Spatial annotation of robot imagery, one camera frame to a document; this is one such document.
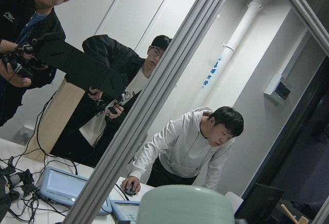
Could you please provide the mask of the green plastic cup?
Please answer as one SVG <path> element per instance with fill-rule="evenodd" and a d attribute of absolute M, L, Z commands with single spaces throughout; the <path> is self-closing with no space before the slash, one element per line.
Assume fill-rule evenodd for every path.
<path fill-rule="evenodd" d="M 235 223 L 229 200 L 222 194 L 191 185 L 165 185 L 146 192 L 137 223 Z"/>

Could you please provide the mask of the person in white hoodie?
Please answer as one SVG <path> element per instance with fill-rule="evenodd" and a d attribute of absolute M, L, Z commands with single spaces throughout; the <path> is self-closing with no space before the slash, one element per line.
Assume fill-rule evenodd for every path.
<path fill-rule="evenodd" d="M 216 190 L 234 139 L 243 130 L 243 116 L 229 106 L 217 110 L 200 107 L 170 120 L 144 145 L 121 188 L 128 189 L 134 183 L 138 193 L 140 178 L 149 165 L 149 186 L 192 185 L 206 164 L 203 186 Z"/>

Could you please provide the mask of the person in white shirt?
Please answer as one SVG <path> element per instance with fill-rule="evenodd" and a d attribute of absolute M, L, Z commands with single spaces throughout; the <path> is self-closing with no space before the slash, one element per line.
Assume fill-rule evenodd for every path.
<path fill-rule="evenodd" d="M 99 61 L 104 76 L 80 100 L 50 153 L 95 167 L 171 43 L 156 36 L 146 58 L 106 34 L 87 38 L 84 53 Z"/>

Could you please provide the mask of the black computer mouse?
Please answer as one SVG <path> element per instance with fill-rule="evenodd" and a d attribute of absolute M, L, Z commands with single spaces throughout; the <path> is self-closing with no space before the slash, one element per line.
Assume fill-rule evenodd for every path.
<path fill-rule="evenodd" d="M 136 195 L 136 191 L 133 189 L 134 183 L 131 183 L 128 189 L 125 189 L 124 192 L 129 196 Z"/>

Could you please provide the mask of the blue teach pendant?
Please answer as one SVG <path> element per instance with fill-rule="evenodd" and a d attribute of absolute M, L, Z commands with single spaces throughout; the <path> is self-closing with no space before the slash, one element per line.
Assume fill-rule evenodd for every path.
<path fill-rule="evenodd" d="M 137 222 L 139 201 L 111 200 L 111 206 L 115 223 L 135 224 Z"/>
<path fill-rule="evenodd" d="M 47 166 L 39 181 L 39 196 L 46 202 L 71 208 L 88 179 L 55 167 Z"/>

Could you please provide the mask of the black handheld controller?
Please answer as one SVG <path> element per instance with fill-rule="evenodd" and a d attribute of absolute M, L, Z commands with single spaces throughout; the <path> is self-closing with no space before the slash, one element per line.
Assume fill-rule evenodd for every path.
<path fill-rule="evenodd" d="M 48 64 L 43 63 L 34 56 L 34 47 L 28 44 L 17 46 L 7 51 L 1 58 L 3 64 L 10 63 L 16 74 L 23 78 L 33 78 L 35 70 L 45 70 Z"/>

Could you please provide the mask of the person in black jacket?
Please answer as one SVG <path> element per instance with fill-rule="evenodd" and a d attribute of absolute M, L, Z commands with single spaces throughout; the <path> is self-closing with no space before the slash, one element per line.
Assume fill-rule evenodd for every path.
<path fill-rule="evenodd" d="M 1 55 L 24 44 L 32 44 L 46 33 L 55 32 L 65 39 L 55 6 L 69 0 L 1 0 Z M 51 66 L 33 71 L 33 77 L 21 77 L 10 64 L 1 63 L 1 125 L 11 119 L 22 105 L 29 89 L 50 84 L 56 69 Z"/>

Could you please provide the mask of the aluminium frame post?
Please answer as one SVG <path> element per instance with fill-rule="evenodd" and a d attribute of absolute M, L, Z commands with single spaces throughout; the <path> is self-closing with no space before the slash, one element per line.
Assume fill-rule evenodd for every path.
<path fill-rule="evenodd" d="M 63 223 L 92 223 L 226 0 L 196 0 Z"/>

